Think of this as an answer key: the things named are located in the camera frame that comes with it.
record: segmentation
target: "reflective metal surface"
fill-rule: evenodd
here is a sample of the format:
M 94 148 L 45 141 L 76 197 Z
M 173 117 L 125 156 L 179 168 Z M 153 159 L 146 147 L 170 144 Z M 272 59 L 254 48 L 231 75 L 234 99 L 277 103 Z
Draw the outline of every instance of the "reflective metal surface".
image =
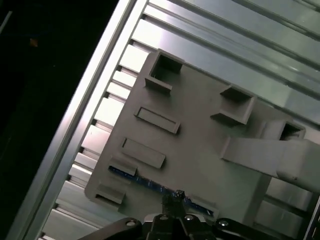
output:
M 201 11 L 208 18 L 215 21 L 220 20 L 221 24 L 228 25 L 235 31 L 246 34 L 288 56 L 320 68 L 320 46 L 316 40 L 251 11 L 232 0 L 177 0 L 175 2 L 193 10 L 195 7 L 199 8 L 198 11 Z
M 5 28 L 5 26 L 7 25 L 7 23 L 8 23 L 8 21 L 9 21 L 11 15 L 12 15 L 12 13 L 13 13 L 12 11 L 8 11 L 8 13 L 6 14 L 3 22 L 2 22 L 1 25 L 0 25 L 0 34 L 2 33 L 2 31 L 3 31 L 4 28 Z
M 302 28 L 306 32 L 311 32 L 317 39 L 320 37 L 320 29 L 318 22 L 320 21 L 320 13 L 316 12 L 305 5 L 293 0 L 233 0 L 243 6 L 270 16 L 271 19 L 277 19 L 281 16 L 279 22 L 288 21 L 298 28 Z
M 77 240 L 98 230 L 88 223 L 53 209 L 43 231 L 56 240 Z
M 266 201 L 261 203 L 255 218 L 256 223 L 268 226 L 268 228 L 294 239 L 297 237 L 303 221 L 302 217 Z
M 271 15 L 257 13 L 245 1 Z M 320 42 L 294 30 L 299 25 L 316 33 L 312 21 L 319 13 L 316 3 L 274 2 L 282 3 L 292 3 L 295 10 L 285 11 L 289 5 L 279 8 L 261 0 L 120 0 L 115 12 L 118 18 L 113 17 L 118 22 L 112 20 L 102 36 L 96 49 L 99 53 L 93 55 L 43 160 L 36 177 L 39 182 L 28 193 L 19 213 L 21 220 L 15 220 L 17 231 L 11 231 L 8 240 L 34 240 L 41 231 L 42 238 L 75 239 L 79 233 L 124 217 L 90 202 L 83 191 L 148 53 L 158 48 L 292 114 L 306 127 L 305 138 L 320 144 Z M 298 17 L 302 12 L 310 14 L 309 20 L 302 18 L 305 15 Z M 295 25 L 285 25 L 275 17 L 279 14 Z M 109 35 L 110 46 L 106 44 L 108 29 L 119 33 L 117 42 Z M 102 53 L 108 51 L 106 61 Z M 272 233 L 296 237 L 305 220 L 291 208 L 304 213 L 311 193 L 272 180 L 265 196 L 254 215 L 257 224 Z M 268 202 L 269 197 L 286 207 Z M 42 200 L 38 209 L 36 200 Z
M 90 152 L 100 154 L 104 149 L 109 136 L 109 132 L 91 125 L 88 129 L 88 132 L 86 133 L 86 136 L 84 137 L 81 146 L 89 150 Z

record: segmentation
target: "metal bolt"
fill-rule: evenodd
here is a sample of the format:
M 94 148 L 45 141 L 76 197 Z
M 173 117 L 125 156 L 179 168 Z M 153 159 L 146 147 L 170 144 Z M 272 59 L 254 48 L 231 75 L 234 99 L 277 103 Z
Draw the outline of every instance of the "metal bolt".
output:
M 162 215 L 162 216 L 160 217 L 160 220 L 168 220 L 167 215 Z
M 227 221 L 225 221 L 225 220 L 219 221 L 219 224 L 220 224 L 222 227 L 226 227 L 226 226 L 229 225 L 229 223 L 228 223 Z
M 128 222 L 126 223 L 126 225 L 127 225 L 128 227 L 132 227 L 132 226 L 136 225 L 136 223 L 135 223 L 135 221 L 131 220 L 131 221 L 128 221 Z
M 188 220 L 188 221 L 191 221 L 192 219 L 194 219 L 194 217 L 191 216 L 191 215 L 187 215 L 187 216 L 185 216 L 184 218 L 185 218 L 186 220 Z

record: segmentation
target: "rectangular slot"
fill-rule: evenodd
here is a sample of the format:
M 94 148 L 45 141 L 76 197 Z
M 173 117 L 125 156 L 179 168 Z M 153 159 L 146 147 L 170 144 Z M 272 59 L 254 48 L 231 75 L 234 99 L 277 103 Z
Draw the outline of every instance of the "rectangular slot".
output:
M 172 86 L 163 81 L 155 79 L 154 77 L 148 76 L 145 78 L 145 86 L 147 88 L 156 90 L 162 94 L 170 95 Z
M 177 134 L 180 127 L 180 122 L 146 106 L 141 106 L 134 115 L 173 134 Z
M 169 56 L 167 53 L 159 53 L 156 63 L 150 73 L 150 76 L 162 80 L 165 77 L 165 72 L 170 71 L 174 74 L 178 74 L 182 68 L 182 63 L 175 59 L 174 56 Z
M 211 117 L 230 126 L 247 124 L 256 97 L 232 85 L 223 90 L 220 95 L 221 106 Z
M 164 154 L 129 138 L 124 139 L 121 151 L 124 154 L 157 169 L 162 167 L 162 164 L 166 159 Z
M 291 138 L 299 138 L 302 134 L 302 130 L 303 129 L 298 128 L 297 126 L 286 123 L 281 133 L 280 141 L 288 141 Z

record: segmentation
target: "gray plastic bracket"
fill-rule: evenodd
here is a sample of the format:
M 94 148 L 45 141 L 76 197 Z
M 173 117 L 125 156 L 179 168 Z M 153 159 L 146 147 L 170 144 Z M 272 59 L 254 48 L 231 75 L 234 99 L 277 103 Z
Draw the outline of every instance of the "gray plastic bracket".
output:
M 158 50 L 154 64 L 144 79 L 145 86 L 162 94 L 170 95 L 173 86 L 162 81 L 165 79 L 163 72 L 167 70 L 171 73 L 179 74 L 184 62 L 168 52 Z
M 257 98 L 233 85 L 228 86 L 220 95 L 220 108 L 211 117 L 230 126 L 246 125 Z
M 261 138 L 274 140 L 289 140 L 291 138 L 303 139 L 306 129 L 288 120 L 266 121 L 262 130 Z
M 320 193 L 320 146 L 306 139 L 230 137 L 222 159 Z
M 132 164 L 131 162 L 118 159 L 114 156 L 111 156 L 109 166 L 114 167 L 115 169 L 119 169 L 120 171 L 127 173 L 131 176 L 134 176 L 138 169 L 138 167 Z

